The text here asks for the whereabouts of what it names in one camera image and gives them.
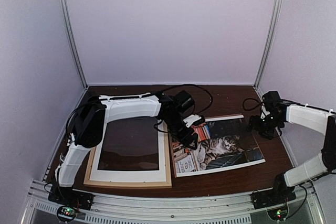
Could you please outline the cat photo print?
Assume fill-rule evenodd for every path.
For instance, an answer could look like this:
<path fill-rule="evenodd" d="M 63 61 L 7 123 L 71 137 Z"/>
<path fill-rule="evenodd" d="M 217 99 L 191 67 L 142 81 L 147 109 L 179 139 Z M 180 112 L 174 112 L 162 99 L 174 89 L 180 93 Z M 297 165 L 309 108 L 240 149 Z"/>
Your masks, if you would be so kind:
<path fill-rule="evenodd" d="M 170 137 L 175 177 L 224 172 L 266 161 L 242 114 L 206 118 L 192 129 L 198 135 L 195 150 Z"/>

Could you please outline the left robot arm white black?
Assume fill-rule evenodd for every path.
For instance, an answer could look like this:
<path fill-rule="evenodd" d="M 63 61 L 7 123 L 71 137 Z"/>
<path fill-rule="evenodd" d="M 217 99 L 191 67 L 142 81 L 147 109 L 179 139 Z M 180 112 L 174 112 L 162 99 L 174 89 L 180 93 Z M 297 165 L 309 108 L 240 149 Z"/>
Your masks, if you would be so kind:
<path fill-rule="evenodd" d="M 164 122 L 167 133 L 177 139 L 183 146 L 197 148 L 198 135 L 193 125 L 204 122 L 204 117 L 183 113 L 195 104 L 192 96 L 181 91 L 175 96 L 164 92 L 153 92 L 138 95 L 107 96 L 100 95 L 97 99 L 87 102 L 77 110 L 89 107 L 86 117 L 75 125 L 76 133 L 68 137 L 68 150 L 55 169 L 52 179 L 54 194 L 64 205 L 71 205 L 76 197 L 72 190 L 77 172 L 84 158 L 93 149 L 102 147 L 102 141 L 108 123 L 121 119 L 151 117 Z"/>

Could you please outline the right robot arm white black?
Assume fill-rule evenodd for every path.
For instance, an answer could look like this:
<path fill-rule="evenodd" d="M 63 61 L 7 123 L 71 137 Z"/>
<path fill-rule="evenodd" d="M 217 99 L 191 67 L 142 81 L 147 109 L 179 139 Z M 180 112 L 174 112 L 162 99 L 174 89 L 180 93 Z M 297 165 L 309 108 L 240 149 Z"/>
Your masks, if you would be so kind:
<path fill-rule="evenodd" d="M 272 140 L 275 131 L 285 124 L 304 127 L 324 137 L 319 154 L 276 176 L 273 189 L 269 192 L 272 203 L 279 204 L 289 196 L 289 190 L 308 181 L 327 175 L 335 175 L 335 111 L 283 99 L 278 91 L 269 91 L 260 101 L 246 98 L 244 111 L 258 109 L 258 115 L 249 118 L 247 130 L 256 131 L 261 137 Z"/>

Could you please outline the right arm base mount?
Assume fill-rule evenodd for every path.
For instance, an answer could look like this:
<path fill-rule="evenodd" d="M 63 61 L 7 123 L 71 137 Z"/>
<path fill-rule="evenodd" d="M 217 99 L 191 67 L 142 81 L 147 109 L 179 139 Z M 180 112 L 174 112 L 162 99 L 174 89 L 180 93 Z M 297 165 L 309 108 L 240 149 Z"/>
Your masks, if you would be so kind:
<path fill-rule="evenodd" d="M 282 194 L 275 193 L 272 189 L 265 191 L 255 190 L 250 197 L 255 209 L 285 204 L 297 198 L 294 192 L 290 191 L 289 193 Z"/>

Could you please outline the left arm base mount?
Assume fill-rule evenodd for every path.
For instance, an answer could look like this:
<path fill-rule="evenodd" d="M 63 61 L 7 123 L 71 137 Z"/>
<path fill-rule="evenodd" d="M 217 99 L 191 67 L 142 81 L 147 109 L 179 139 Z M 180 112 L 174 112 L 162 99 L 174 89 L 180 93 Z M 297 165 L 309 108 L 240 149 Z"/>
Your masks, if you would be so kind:
<path fill-rule="evenodd" d="M 94 195 L 90 193 L 84 193 L 80 191 L 72 191 L 69 194 L 60 193 L 50 193 L 48 195 L 48 200 L 51 202 L 55 202 L 60 205 L 70 206 L 73 208 L 90 210 Z"/>

